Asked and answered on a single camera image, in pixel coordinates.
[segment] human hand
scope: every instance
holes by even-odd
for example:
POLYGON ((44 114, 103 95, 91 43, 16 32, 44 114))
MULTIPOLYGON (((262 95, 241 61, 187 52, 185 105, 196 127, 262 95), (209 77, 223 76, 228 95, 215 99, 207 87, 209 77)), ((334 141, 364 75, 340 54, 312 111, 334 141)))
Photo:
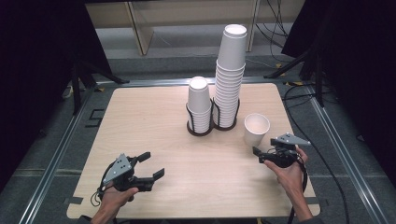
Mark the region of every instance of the human hand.
MULTIPOLYGON (((302 149, 296 148, 300 154, 299 160, 303 163, 308 161, 308 156, 302 149)), ((300 164, 296 161, 290 167, 280 168, 271 161, 264 161, 264 164, 270 168, 277 176, 277 182, 285 189, 299 221, 312 218, 311 211, 306 204, 303 192, 303 172, 300 164)))
POLYGON ((106 187, 105 194, 102 198, 101 206, 92 218, 92 224, 105 224, 116 217, 120 208, 127 202, 134 199, 134 195, 139 191, 138 188, 130 188, 125 191, 118 191, 114 187, 106 187))

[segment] short stack of cups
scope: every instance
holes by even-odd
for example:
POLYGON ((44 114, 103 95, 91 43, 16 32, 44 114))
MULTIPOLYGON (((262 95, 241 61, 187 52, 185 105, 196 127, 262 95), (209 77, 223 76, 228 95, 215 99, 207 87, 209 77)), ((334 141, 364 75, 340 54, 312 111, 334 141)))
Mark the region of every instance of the short stack of cups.
POLYGON ((238 24, 224 29, 216 66, 216 95, 213 120, 215 128, 227 131, 236 124, 239 91, 245 71, 247 29, 238 24))
POLYGON ((209 87, 204 77, 193 77, 189 85, 187 129, 193 135, 203 136, 212 131, 212 108, 209 87))

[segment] stack of paper cups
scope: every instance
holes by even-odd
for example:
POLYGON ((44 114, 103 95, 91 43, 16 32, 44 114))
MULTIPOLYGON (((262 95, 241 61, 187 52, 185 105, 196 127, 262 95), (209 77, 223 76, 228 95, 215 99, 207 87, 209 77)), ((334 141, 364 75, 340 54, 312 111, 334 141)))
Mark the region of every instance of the stack of paper cups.
POLYGON ((216 95, 213 120, 220 128, 235 123, 239 106, 239 90, 245 71, 247 29, 227 25, 223 32, 216 67, 216 95))
POLYGON ((210 128, 212 102, 204 77, 194 77, 190 81, 187 110, 189 128, 194 133, 206 133, 210 128))

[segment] sleeve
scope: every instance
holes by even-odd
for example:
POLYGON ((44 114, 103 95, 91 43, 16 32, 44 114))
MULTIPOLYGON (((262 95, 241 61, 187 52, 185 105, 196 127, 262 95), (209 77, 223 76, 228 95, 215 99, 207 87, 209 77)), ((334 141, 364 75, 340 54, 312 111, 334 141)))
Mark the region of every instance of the sleeve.
POLYGON ((313 217, 311 219, 299 222, 299 224, 324 224, 324 222, 319 217, 313 217))
POLYGON ((78 219, 77 224, 90 224, 91 223, 91 218, 87 216, 81 216, 78 219))

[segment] black backdrop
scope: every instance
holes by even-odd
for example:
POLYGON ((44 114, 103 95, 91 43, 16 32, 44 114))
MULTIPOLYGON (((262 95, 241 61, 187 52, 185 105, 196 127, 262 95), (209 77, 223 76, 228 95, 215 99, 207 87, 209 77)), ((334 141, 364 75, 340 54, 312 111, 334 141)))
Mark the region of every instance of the black backdrop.
MULTIPOLYGON (((306 0, 283 52, 311 48, 330 1, 306 0)), ((339 2, 323 67, 365 142, 396 187, 396 1, 339 2)))
POLYGON ((82 1, 0 1, 0 190, 59 104, 75 60, 111 74, 82 1))

